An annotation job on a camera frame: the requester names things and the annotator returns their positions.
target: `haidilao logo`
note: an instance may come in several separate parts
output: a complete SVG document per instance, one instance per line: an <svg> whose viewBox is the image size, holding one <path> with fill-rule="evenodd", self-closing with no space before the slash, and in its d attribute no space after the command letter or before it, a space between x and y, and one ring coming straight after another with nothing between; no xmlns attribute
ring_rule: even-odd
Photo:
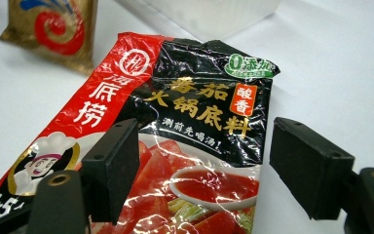
<svg viewBox="0 0 374 234"><path fill-rule="evenodd" d="M144 51L132 49L120 59L120 69L129 76L138 76L147 69L150 58Z"/></svg>

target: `hot pot seasoning package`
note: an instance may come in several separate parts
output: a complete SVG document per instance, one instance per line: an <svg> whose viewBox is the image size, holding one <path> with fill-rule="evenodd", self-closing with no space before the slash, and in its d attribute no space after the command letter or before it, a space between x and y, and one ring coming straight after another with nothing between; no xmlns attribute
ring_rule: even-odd
<svg viewBox="0 0 374 234"><path fill-rule="evenodd" d="M119 34L0 180L0 217L32 203L48 173L79 169L111 126L135 118L140 165L131 191L118 222L93 222L92 233L251 233L279 73L221 41Z"/></svg>
<svg viewBox="0 0 374 234"><path fill-rule="evenodd" d="M8 0L0 39L90 75L97 0Z"/></svg>

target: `white background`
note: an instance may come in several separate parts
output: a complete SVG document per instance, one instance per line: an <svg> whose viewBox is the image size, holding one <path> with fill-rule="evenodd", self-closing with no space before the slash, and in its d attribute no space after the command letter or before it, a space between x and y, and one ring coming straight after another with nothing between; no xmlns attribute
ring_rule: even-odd
<svg viewBox="0 0 374 234"><path fill-rule="evenodd" d="M0 34L7 11L7 1L0 1ZM173 30L167 36L191 37ZM118 2L100 0L95 64L123 31L162 33ZM308 219L269 166L270 143L274 119L290 118L356 156L355 172L374 167L374 0L282 0L274 14L223 41L281 70L272 91L253 233L344 233L343 212L337 221ZM0 177L86 78L0 42Z"/></svg>

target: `clear plastic container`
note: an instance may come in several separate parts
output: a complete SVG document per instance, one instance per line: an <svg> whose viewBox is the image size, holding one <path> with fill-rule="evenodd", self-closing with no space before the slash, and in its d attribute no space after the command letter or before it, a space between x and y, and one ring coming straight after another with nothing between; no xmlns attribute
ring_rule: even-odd
<svg viewBox="0 0 374 234"><path fill-rule="evenodd" d="M119 0L156 27L161 13L202 41L224 39L273 13L281 0Z"/></svg>

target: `cartoon chef illustration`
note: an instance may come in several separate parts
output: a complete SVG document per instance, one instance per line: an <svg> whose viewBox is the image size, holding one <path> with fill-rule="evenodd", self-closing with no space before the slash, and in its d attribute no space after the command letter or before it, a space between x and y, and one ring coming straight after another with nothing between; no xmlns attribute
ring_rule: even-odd
<svg viewBox="0 0 374 234"><path fill-rule="evenodd" d="M61 159L65 150L75 143L74 137L61 132L38 138L31 146L32 151L36 153L35 157L27 162L21 171L14 174L15 194L35 194L38 183L54 172L52 166Z"/></svg>

